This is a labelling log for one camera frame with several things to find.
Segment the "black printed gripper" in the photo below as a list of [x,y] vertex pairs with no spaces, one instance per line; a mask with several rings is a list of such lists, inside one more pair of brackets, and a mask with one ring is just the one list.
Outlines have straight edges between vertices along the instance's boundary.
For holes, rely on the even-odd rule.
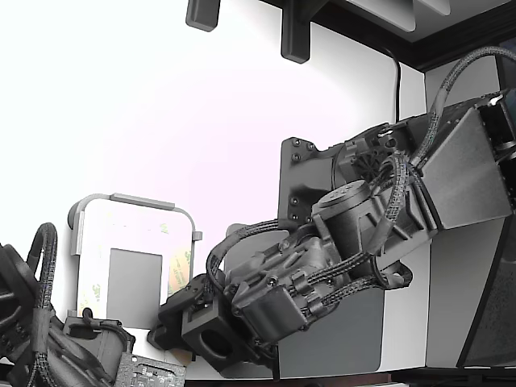
[[[314,285],[308,277],[341,261],[331,239],[318,235],[314,225],[303,226],[281,242],[233,268],[226,275],[224,295],[231,312],[250,331],[256,347],[270,347],[337,309],[323,298],[347,284],[347,277]],[[218,291],[203,273],[169,296],[160,306],[160,321],[181,321],[218,301]]]

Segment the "black blurry gripper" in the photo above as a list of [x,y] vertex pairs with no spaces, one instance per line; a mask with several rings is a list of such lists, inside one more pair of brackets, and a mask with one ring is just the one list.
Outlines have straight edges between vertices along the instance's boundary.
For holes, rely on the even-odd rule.
[[[132,353],[135,336],[119,320],[93,317],[67,317],[63,333],[75,343],[66,351],[72,362],[100,386],[114,386],[123,353]],[[148,342],[156,349],[183,349],[181,320],[158,322],[148,332]]]

